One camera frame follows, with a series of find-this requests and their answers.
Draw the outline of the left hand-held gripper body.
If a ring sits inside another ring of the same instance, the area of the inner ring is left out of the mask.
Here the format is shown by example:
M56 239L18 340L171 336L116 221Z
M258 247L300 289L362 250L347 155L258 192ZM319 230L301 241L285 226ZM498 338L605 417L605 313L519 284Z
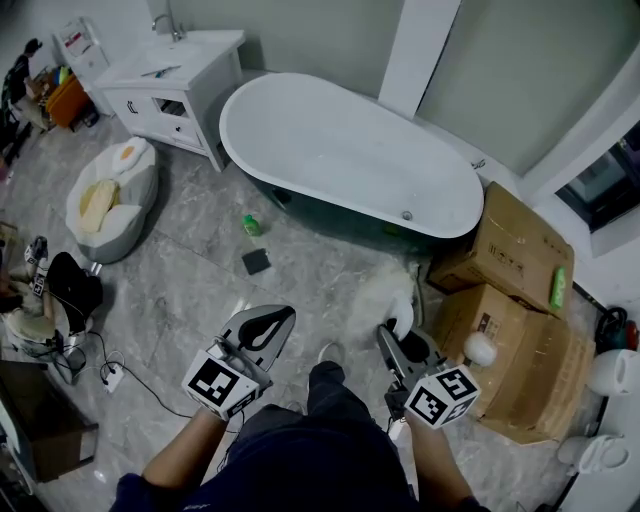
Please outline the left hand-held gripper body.
M243 411L271 386L269 374L222 337L198 351L182 380L183 390L222 420Z

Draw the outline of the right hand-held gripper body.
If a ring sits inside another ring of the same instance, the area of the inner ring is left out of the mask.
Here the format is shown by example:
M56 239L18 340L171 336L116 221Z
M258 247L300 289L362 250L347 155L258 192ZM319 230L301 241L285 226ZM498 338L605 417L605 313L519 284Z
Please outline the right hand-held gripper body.
M431 429L439 429L464 416L480 396L480 386L465 364L441 359L421 365L396 381L384 395L394 421L413 414Z

